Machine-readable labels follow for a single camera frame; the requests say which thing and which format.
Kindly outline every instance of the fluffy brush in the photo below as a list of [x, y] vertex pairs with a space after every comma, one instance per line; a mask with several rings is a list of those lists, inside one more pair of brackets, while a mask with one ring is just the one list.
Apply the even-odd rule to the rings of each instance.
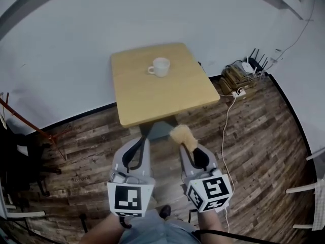
[[184, 144], [190, 153], [198, 147], [198, 141], [194, 138], [187, 125], [178, 125], [169, 135], [177, 144]]

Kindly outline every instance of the white cup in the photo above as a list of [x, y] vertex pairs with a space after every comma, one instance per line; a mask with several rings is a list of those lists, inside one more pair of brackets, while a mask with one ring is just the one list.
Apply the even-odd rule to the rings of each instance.
[[153, 66], [148, 68], [149, 74], [154, 74], [157, 77], [165, 77], [168, 74], [171, 62], [166, 58], [156, 58], [153, 61]]

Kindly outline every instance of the cup handle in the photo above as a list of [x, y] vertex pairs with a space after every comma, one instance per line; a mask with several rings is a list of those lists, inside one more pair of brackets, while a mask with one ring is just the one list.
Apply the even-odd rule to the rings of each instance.
[[153, 66], [150, 66], [149, 68], [148, 68], [148, 73], [149, 74], [154, 74], [154, 67]]

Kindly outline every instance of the shoe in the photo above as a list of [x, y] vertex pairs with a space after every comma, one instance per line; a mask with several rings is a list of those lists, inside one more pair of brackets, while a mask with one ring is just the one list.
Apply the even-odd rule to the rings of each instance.
[[163, 219], [166, 219], [168, 216], [171, 215], [171, 207], [170, 205], [165, 205], [164, 207], [162, 207], [162, 209], [159, 212], [159, 216]]

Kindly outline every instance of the white cable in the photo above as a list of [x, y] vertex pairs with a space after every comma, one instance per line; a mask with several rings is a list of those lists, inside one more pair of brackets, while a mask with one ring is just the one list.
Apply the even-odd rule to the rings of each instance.
[[229, 173], [229, 170], [228, 170], [227, 164], [225, 163], [225, 160], [224, 160], [224, 157], [223, 157], [223, 143], [224, 143], [224, 132], [225, 132], [225, 129], [226, 129], [227, 124], [228, 124], [228, 114], [229, 114], [229, 110], [232, 108], [232, 106], [234, 105], [235, 101], [236, 101], [236, 98], [234, 98], [234, 101], [232, 102], [232, 104], [230, 105], [230, 107], [229, 107], [229, 109], [228, 109], [228, 111], [227, 111], [227, 115], [226, 115], [226, 118], [225, 118], [225, 124], [224, 124], [223, 132], [222, 132], [222, 145], [221, 145], [221, 156], [222, 156], [222, 160], [223, 160], [223, 163], [224, 163], [224, 165], [225, 165], [225, 168], [226, 168], [226, 170], [227, 170], [227, 173], [228, 173], [228, 175], [229, 175], [229, 177], [230, 177], [230, 180], [232, 181], [232, 184], [233, 184], [233, 194], [234, 194], [234, 192], [235, 192], [235, 184], [234, 184], [234, 181], [233, 181], [233, 179], [232, 179], [232, 177], [231, 177], [231, 175], [230, 175], [230, 173]]
[[[280, 57], [281, 57], [281, 56], [282, 56], [286, 51], [288, 51], [291, 47], [293, 47], [293, 46], [297, 43], [297, 41], [300, 39], [301, 35], [303, 35], [305, 29], [307, 28], [307, 26], [308, 26], [308, 24], [309, 24], [309, 22], [310, 22], [310, 20], [311, 20], [311, 17], [313, 16], [313, 12], [314, 12], [314, 8], [315, 8], [315, 3], [316, 3], [316, 0], [314, 0], [314, 4], [313, 4], [313, 8], [312, 8], [311, 13], [310, 13], [310, 17], [309, 17], [309, 19], [307, 20], [307, 23], [306, 23], [305, 27], [303, 28], [302, 32], [300, 33], [300, 35], [298, 36], [298, 38], [296, 39], [296, 41], [295, 41], [294, 43], [292, 43], [288, 48], [286, 48], [286, 49], [285, 49], [285, 50], [280, 54], [280, 56], [276, 58], [275, 62], [277, 62], [277, 61], [280, 59]], [[274, 64], [272, 63], [272, 65], [269, 66], [266, 70], [269, 70], [273, 65], [274, 65]]]
[[6, 122], [1, 114], [0, 114], [0, 121], [1, 121], [2, 125], [4, 126], [4, 128], [7, 129]]
[[227, 218], [228, 211], [227, 211], [227, 208], [225, 208], [224, 210], [225, 210], [225, 221], [227, 222], [227, 225], [228, 225], [228, 233], [229, 233], [230, 227], [229, 227], [229, 222], [228, 222], [228, 218]]

